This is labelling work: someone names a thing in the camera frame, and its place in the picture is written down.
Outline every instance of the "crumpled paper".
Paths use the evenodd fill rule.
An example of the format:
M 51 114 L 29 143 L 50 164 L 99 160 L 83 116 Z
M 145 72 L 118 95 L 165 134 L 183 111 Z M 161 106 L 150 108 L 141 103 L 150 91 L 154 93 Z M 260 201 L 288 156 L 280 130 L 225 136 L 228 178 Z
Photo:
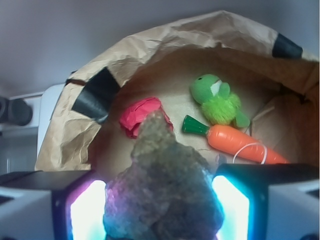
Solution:
M 61 171 L 93 165 L 106 180 L 114 178 L 131 165 L 134 145 L 119 119 L 130 103 L 149 96 L 161 100 L 177 141 L 215 164 L 220 152 L 205 138 L 181 133 L 185 115 L 209 124 L 189 91 L 189 85 L 203 74 L 215 74 L 230 84 L 251 119 L 253 137 L 292 162 L 319 165 L 319 59 L 305 50 L 302 59 L 272 57 L 277 37 L 275 30 L 227 11 L 125 37 L 69 78 L 86 83 L 107 67 L 121 86 L 107 122 L 100 125 L 73 111 L 83 86 L 68 84 L 35 169 Z M 292 92 L 282 93 L 283 86 Z
M 170 118 L 165 113 L 161 101 L 157 97 L 147 97 L 131 104 L 120 117 L 121 128 L 125 130 L 125 134 L 129 138 L 136 139 L 139 134 L 140 124 L 148 114 L 156 110 L 160 110 L 163 113 L 165 121 L 173 131 L 174 125 L 170 122 Z

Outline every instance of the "black tape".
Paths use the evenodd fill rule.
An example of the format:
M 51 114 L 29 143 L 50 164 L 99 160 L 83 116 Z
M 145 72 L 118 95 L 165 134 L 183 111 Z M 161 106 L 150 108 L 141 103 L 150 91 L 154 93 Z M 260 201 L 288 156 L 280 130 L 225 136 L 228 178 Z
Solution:
M 278 33 L 272 49 L 272 56 L 284 59 L 301 59 L 303 49 L 282 34 Z
M 106 121 L 112 101 L 119 90 L 115 78 L 105 67 L 86 83 L 72 110 L 102 124 Z

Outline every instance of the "carrot green top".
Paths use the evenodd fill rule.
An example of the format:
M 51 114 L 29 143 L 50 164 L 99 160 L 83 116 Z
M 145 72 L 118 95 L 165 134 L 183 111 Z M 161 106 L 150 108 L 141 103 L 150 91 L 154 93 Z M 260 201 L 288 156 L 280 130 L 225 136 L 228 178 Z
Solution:
M 201 122 L 195 120 L 193 117 L 186 115 L 183 124 L 182 131 L 185 133 L 199 134 L 206 136 L 210 127 L 202 124 Z

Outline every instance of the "pink light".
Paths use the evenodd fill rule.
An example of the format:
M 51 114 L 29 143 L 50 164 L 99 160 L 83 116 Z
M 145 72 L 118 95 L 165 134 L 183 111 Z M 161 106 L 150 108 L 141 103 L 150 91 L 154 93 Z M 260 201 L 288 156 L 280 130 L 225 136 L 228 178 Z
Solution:
M 106 183 L 95 180 L 70 206 L 73 240 L 104 240 Z

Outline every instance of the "white wall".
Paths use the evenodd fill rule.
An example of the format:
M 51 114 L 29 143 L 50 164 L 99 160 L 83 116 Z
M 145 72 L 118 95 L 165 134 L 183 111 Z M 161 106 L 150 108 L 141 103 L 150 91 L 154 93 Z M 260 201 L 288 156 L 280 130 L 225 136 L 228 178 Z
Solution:
M 44 91 L 127 35 L 217 10 L 319 55 L 318 0 L 0 0 L 0 95 Z

